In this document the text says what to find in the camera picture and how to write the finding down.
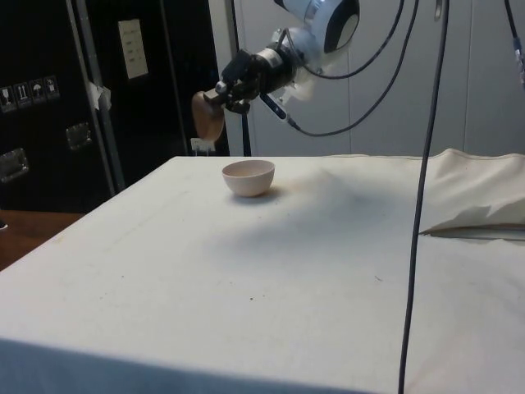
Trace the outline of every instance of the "wooden floor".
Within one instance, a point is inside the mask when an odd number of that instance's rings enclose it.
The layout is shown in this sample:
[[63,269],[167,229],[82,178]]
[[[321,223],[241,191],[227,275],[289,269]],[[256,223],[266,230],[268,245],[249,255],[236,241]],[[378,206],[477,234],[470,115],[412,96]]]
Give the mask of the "wooden floor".
[[0,271],[82,218],[79,213],[0,211]]

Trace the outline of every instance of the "metal handle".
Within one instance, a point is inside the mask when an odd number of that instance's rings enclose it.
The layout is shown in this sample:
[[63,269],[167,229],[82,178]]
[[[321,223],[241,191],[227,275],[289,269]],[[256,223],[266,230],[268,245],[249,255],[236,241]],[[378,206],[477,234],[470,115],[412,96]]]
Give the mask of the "metal handle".
[[0,156],[0,182],[6,184],[26,174],[30,166],[22,148]]

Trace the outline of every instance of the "white wall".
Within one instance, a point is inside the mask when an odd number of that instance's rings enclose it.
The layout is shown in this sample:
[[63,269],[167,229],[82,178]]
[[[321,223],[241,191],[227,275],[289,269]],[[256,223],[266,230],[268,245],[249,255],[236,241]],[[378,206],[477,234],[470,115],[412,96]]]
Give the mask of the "white wall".
[[[316,98],[290,101],[293,118],[309,131],[331,131],[357,120],[390,79],[409,24],[414,0],[406,0],[399,30],[383,55],[348,81],[320,80]],[[272,0],[234,0],[240,45],[258,52],[279,27],[298,25]],[[525,2],[511,1],[525,39]],[[362,20],[348,59],[334,73],[354,70],[386,37],[398,3],[362,0]],[[249,116],[254,155],[336,153],[420,155],[427,129],[441,23],[434,0],[421,0],[404,67],[385,102],[352,135],[312,139],[280,123],[261,104]],[[503,1],[455,0],[436,121],[434,152],[446,148],[497,155],[525,153],[525,92],[518,84]]]

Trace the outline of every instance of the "white bowl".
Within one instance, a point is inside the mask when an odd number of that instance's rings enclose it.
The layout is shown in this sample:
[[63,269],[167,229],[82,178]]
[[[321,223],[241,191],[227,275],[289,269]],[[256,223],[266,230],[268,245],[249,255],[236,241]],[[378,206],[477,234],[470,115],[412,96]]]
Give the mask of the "white bowl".
[[274,163],[246,160],[225,167],[222,175],[228,187],[241,197],[256,197],[270,190],[276,172]]

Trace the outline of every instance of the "white tablecloth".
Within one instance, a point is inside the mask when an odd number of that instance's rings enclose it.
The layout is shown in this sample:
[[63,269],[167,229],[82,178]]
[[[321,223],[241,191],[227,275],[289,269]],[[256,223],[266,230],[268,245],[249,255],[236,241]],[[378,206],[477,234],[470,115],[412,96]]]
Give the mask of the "white tablecloth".
[[[420,162],[276,158],[238,199],[233,161],[175,158],[0,273],[0,393],[396,392]],[[423,229],[522,222],[524,163],[432,159]],[[524,305],[522,246],[423,237],[407,392],[523,393]]]

